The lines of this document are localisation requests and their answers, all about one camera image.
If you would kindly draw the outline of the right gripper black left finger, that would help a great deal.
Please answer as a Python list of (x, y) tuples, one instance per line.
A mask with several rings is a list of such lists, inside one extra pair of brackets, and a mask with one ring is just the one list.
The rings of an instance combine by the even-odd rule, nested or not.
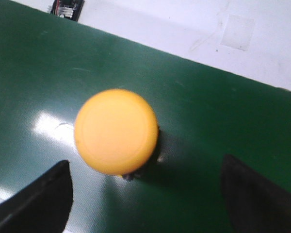
[(73, 204), (67, 160), (0, 204), (0, 233), (62, 233)]

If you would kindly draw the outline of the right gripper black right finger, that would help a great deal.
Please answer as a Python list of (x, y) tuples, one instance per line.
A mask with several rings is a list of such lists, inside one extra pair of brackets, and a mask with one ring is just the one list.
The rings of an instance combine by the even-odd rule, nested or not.
[(221, 192), (237, 233), (291, 233), (291, 193), (227, 154)]

